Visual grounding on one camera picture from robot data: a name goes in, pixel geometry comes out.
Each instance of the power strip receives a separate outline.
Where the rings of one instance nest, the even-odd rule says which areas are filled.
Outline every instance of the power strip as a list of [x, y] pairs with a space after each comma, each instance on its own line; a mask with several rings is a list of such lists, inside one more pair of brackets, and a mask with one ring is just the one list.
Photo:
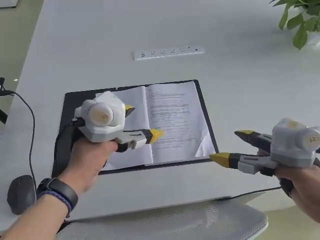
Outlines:
[[133, 60], [157, 59], [163, 57], [183, 56], [193, 54], [204, 54], [203, 46], [180, 46], [163, 49], [151, 49], [144, 51], [134, 51]]

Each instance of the desk surface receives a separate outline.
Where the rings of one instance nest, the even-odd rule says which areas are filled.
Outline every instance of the desk surface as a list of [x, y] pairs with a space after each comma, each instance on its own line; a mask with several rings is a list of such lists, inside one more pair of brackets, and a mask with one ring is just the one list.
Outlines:
[[[45, 0], [17, 92], [36, 118], [36, 180], [51, 175], [66, 92], [198, 79], [221, 152], [255, 153], [238, 129], [270, 133], [282, 117], [320, 123], [319, 53], [292, 47], [282, 8], [252, 0]], [[205, 54], [133, 61], [135, 50], [202, 45]], [[29, 174], [32, 117], [13, 100], [1, 144], [0, 229], [15, 219], [10, 182]], [[213, 162], [99, 176], [71, 215], [89, 218], [276, 187]]]

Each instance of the hand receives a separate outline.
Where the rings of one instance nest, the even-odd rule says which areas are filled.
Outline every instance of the hand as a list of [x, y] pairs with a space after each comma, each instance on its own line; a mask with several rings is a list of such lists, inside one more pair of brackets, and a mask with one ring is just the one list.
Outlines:
[[73, 145], [69, 164], [58, 179], [78, 195], [86, 192], [96, 181], [109, 155], [117, 148], [114, 141], [93, 143], [82, 137]]
[[320, 168], [315, 165], [309, 168], [279, 166], [274, 175], [292, 181], [292, 199], [301, 210], [320, 223]]

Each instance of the white mesh chair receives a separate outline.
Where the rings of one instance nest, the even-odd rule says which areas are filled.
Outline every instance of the white mesh chair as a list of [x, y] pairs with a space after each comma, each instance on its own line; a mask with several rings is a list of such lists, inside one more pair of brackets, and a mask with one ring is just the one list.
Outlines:
[[236, 200], [207, 201], [70, 223], [57, 240], [247, 240], [268, 226]]

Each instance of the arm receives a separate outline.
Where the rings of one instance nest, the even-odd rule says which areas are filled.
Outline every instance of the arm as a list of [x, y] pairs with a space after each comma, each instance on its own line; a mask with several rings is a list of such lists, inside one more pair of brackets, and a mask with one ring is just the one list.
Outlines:
[[[92, 143], [80, 139], [72, 149], [68, 167], [58, 177], [80, 196], [95, 182], [115, 142]], [[68, 213], [67, 206], [51, 195], [43, 195], [4, 233], [4, 240], [53, 240]]]
[[305, 214], [312, 218], [317, 223], [320, 223], [320, 207], [312, 207], [306, 204], [300, 197], [297, 190], [293, 189], [291, 197], [298, 208], [300, 208]]

